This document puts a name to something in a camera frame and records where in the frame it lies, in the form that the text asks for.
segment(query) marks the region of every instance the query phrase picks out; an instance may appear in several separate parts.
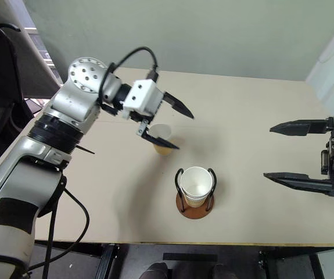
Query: window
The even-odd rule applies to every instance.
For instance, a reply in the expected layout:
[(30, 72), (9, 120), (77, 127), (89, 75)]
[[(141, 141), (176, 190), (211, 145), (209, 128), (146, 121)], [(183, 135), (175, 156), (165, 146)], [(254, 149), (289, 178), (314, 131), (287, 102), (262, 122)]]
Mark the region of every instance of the window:
[(17, 14), (22, 26), (27, 33), (29, 34), (31, 40), (33, 41), (34, 45), (38, 49), (40, 55), (43, 57), (45, 63), (48, 65), (48, 67), (52, 70), (53, 74), (55, 75), (56, 79), (58, 80), (59, 84), (63, 84), (62, 79), (56, 69), (56, 66), (53, 64), (53, 61), (51, 59), (51, 56), (49, 55), (48, 51), (46, 50), (46, 47), (41, 39), (41, 37), (38, 34), (38, 30), (31, 19), (30, 15), (28, 14), (28, 11), (23, 3), (22, 0), (15, 0), (10, 2), (13, 10)]

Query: wooden coaster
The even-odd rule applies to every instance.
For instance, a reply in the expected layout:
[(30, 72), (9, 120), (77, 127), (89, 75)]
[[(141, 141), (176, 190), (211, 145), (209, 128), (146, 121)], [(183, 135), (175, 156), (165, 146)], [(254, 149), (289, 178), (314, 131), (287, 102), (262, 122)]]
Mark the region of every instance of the wooden coaster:
[(185, 211), (181, 212), (181, 209), (182, 209), (181, 208), (181, 200), (179, 198), (179, 195), (178, 194), (176, 195), (176, 205), (177, 205), (178, 211), (182, 215), (184, 215), (185, 217), (190, 218), (190, 219), (203, 218), (203, 217), (207, 216), (212, 211), (212, 208), (214, 206), (214, 195), (212, 196), (211, 208), (210, 208), (210, 210), (206, 211), (208, 200), (209, 200), (209, 198), (207, 198), (206, 201), (204, 202), (204, 204), (202, 206), (199, 206), (198, 208), (190, 207), (186, 203), (186, 201), (184, 200)]

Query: shoe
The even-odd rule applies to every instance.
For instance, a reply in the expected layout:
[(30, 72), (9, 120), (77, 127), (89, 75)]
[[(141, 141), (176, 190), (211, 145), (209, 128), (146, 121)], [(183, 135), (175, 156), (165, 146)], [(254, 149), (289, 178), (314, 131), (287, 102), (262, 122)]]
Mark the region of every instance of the shoe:
[(168, 279), (166, 263), (153, 263), (139, 279)]

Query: robotic arm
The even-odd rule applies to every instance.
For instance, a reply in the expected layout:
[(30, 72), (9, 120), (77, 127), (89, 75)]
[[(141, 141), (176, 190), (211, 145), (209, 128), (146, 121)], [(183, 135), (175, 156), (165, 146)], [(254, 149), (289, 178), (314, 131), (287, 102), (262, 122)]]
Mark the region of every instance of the robotic arm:
[(292, 189), (334, 196), (334, 117), (290, 121), (272, 127), (270, 132), (298, 136), (331, 132), (326, 149), (321, 152), (321, 173), (328, 175), (327, 179), (311, 179), (308, 175), (299, 173), (264, 173), (264, 176)]
[[(144, 80), (123, 84), (114, 71), (132, 54), (146, 50), (154, 66)], [(101, 109), (140, 122), (137, 134), (156, 145), (177, 146), (148, 134), (163, 101), (193, 118), (178, 99), (156, 87), (157, 63), (149, 48), (135, 49), (118, 64), (83, 57), (69, 66), (69, 77), (46, 105), (27, 136), (21, 137), (0, 165), (0, 278), (14, 278), (27, 271), (34, 245), (37, 217), (56, 205), (65, 189), (63, 169), (82, 136)]]

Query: silver robotic arm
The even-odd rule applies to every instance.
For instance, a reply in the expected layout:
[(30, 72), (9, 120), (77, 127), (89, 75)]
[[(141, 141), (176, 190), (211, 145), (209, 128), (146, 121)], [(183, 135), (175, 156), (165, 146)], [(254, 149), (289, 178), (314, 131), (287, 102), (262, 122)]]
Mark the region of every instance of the silver robotic arm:
[(80, 139), (98, 118), (101, 109), (112, 115), (140, 122), (137, 134), (169, 148), (178, 148), (153, 138), (148, 124), (162, 101), (193, 118), (178, 99), (156, 87), (157, 64), (144, 80), (131, 87), (114, 75), (117, 65), (83, 57), (69, 67), (63, 87), (46, 105), (27, 136), (21, 137), (0, 165), (0, 278), (24, 274), (34, 245), (37, 217), (50, 211), (66, 185), (63, 169)]

